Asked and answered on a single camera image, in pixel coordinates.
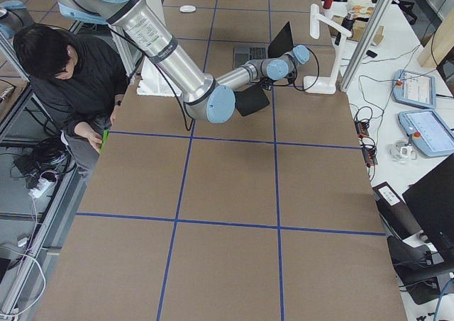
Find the blue cable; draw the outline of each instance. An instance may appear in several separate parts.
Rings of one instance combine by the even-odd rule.
[[[436,306],[435,312],[433,314],[433,321],[437,321],[438,309],[440,308],[441,298],[444,296],[445,290],[448,287],[449,283],[454,283],[454,278],[452,278],[451,280],[446,282],[445,286],[443,287],[443,289],[440,292],[440,297],[438,298],[437,306]]]

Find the black hair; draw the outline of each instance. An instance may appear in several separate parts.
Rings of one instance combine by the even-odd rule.
[[[21,29],[14,36],[13,47],[21,66],[39,79],[53,78],[70,60],[70,39],[51,27],[38,23]]]

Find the green object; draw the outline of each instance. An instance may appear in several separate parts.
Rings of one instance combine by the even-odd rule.
[[[104,130],[104,132],[102,134],[102,144],[101,144],[101,149],[99,150],[99,153],[101,153],[102,150],[104,149],[104,145],[106,144],[108,136],[109,136],[109,130]]]

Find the black shirt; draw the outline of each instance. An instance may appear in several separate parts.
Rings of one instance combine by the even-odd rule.
[[[30,83],[56,126],[75,136],[78,123],[111,114],[115,95],[125,93],[128,79],[120,56],[103,40],[63,33],[70,38],[78,56],[71,79],[30,76]]]

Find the person's leg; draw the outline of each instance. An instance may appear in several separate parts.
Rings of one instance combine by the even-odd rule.
[[[103,135],[104,130],[108,130],[111,127],[108,116],[96,117],[93,121],[89,122],[89,124],[100,134],[100,136]],[[90,145],[86,138],[79,136],[71,137],[65,134],[65,139],[68,143],[71,155],[76,161],[77,170],[80,176],[88,184],[92,178],[96,163],[98,162],[98,152]]]

